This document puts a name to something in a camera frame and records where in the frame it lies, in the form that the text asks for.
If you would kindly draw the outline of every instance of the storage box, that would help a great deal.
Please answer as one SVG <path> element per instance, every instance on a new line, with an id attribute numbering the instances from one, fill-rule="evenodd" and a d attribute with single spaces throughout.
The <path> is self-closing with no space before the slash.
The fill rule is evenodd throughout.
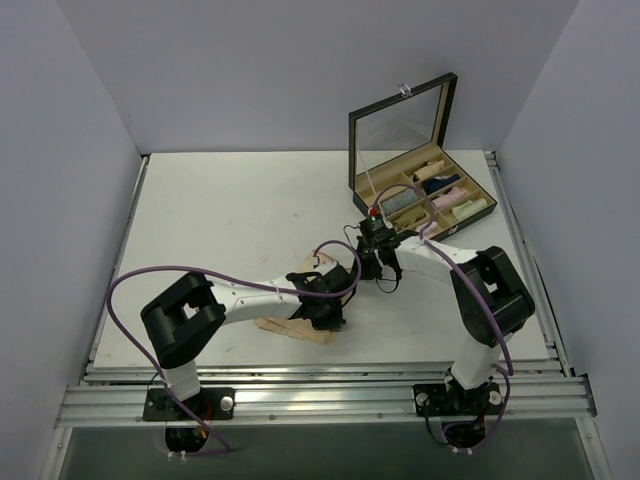
<path id="1" fill-rule="evenodd" d="M 349 187 L 363 214 L 398 183 L 426 187 L 437 223 L 428 236 L 436 240 L 495 209 L 491 195 L 442 149 L 457 80 L 448 73 L 415 88 L 401 85 L 399 94 L 349 114 Z M 399 232 L 431 217 L 424 197 L 406 187 L 382 194 L 380 207 Z"/>

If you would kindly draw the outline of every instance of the white table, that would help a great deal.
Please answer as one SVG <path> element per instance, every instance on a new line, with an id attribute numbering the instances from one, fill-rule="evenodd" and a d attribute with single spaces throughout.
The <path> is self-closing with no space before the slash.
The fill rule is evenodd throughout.
<path id="1" fill-rule="evenodd" d="M 481 151 L 449 152 L 495 197 Z M 347 187 L 346 152 L 154 154 L 120 273 L 158 264 L 206 267 L 250 280 L 286 274 L 342 226 L 362 216 Z M 500 206 L 445 243 L 502 247 L 520 269 Z M 339 247 L 327 253 L 351 264 Z M 177 279 L 154 273 L 123 283 L 114 297 L 126 327 L 149 349 L 140 310 Z M 437 281 L 406 274 L 393 295 L 363 282 L 344 312 L 336 342 L 316 345 L 258 329 L 223 326 L 198 356 L 200 366 L 378 364 L 453 361 L 466 331 L 455 295 Z M 516 360 L 548 358 L 535 317 L 509 343 Z M 147 367 L 107 319 L 94 368 Z"/>

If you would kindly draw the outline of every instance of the metal frame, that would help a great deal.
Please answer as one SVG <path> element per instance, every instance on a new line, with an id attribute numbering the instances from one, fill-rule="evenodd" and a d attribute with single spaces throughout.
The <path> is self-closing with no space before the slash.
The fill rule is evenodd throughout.
<path id="1" fill-rule="evenodd" d="M 524 280 L 537 305 L 550 357 L 549 360 L 514 362 L 516 374 L 511 379 L 512 400 L 505 419 L 575 418 L 594 477 L 608 480 L 611 476 L 592 418 L 596 410 L 588 379 L 574 377 L 571 372 L 544 284 L 504 191 L 495 152 L 486 152 L 485 156 L 522 265 Z M 124 254 L 148 163 L 149 157 L 144 157 L 113 269 L 114 278 Z M 150 385 L 160 385 L 151 383 L 154 371 L 150 367 L 96 369 L 91 364 L 105 320 L 106 313 L 103 312 L 81 386 L 69 387 L 63 399 L 42 478 L 58 478 L 73 428 L 150 426 L 142 421 L 141 416 L 146 390 Z M 424 421 L 414 413 L 412 386 L 442 382 L 449 366 L 445 362 L 247 365 L 200 368 L 199 375 L 204 385 L 236 389 L 234 419 L 225 422 L 227 425 L 394 423 Z M 504 389 L 501 380 L 498 384 Z M 176 426 L 186 424 L 188 422 L 171 422 Z"/>

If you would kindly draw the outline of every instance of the wall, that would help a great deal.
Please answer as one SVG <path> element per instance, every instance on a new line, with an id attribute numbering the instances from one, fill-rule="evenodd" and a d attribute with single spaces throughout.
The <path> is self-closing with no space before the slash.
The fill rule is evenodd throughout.
<path id="1" fill-rule="evenodd" d="M 0 6 L 2 478 L 37 477 L 97 324 L 140 157 L 58 6 Z"/>
<path id="2" fill-rule="evenodd" d="M 58 0 L 143 153 L 338 150 L 347 113 L 460 75 L 449 148 L 504 140 L 576 0 Z"/>
<path id="3" fill-rule="evenodd" d="M 581 0 L 501 169 L 617 479 L 637 478 L 640 3 Z"/>

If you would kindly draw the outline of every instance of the pink cloth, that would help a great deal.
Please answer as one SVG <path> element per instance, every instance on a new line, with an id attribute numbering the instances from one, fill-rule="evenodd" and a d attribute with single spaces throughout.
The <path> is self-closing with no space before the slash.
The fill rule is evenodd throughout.
<path id="1" fill-rule="evenodd" d="M 438 210 L 442 210 L 461 198 L 464 198 L 468 193 L 466 188 L 453 187 L 447 194 L 434 198 L 432 201 Z"/>

